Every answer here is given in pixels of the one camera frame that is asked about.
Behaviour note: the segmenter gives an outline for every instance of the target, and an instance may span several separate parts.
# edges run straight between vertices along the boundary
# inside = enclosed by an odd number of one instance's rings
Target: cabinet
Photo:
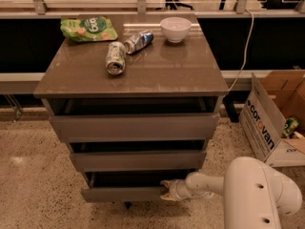
[[[127,56],[123,74],[105,68],[110,42],[66,39],[35,90],[88,183],[88,202],[160,199],[161,180],[184,178],[204,162],[228,88],[196,18],[181,14],[193,27],[171,44],[159,27],[166,16],[109,15],[119,41],[154,34],[148,48]]]

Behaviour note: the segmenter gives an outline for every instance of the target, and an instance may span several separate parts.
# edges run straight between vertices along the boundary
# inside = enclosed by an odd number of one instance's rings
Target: speckled floor
[[[0,109],[0,228],[168,228],[222,229],[223,198],[182,202],[86,203],[87,184],[72,166],[44,108],[25,109],[16,123],[11,109]],[[208,145],[203,171],[221,176],[232,159],[253,156],[238,123],[219,120]],[[305,167],[282,168],[305,197]],[[305,203],[298,214],[281,217],[283,229],[305,228]]]

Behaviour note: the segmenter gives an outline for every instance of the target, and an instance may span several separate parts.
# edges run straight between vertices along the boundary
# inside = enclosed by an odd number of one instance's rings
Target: cardboard box
[[[300,120],[305,133],[305,71],[273,71],[252,90],[239,121],[257,159],[273,167],[305,165],[305,138],[281,138],[286,118]]]

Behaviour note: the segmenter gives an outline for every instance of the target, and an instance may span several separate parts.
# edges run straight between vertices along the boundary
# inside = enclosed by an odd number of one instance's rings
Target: brown tabletop
[[[127,55],[126,70],[110,75],[107,42],[77,43],[65,39],[34,95],[40,98],[156,97],[225,95],[228,87],[209,44],[193,14],[188,36],[178,44],[167,41],[160,21],[170,14],[109,14],[124,42],[133,33],[151,29],[151,45]]]

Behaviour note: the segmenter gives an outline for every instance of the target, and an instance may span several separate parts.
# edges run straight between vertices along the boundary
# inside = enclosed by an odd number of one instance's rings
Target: top drawer
[[[217,96],[47,99],[53,115],[137,115],[214,113]]]

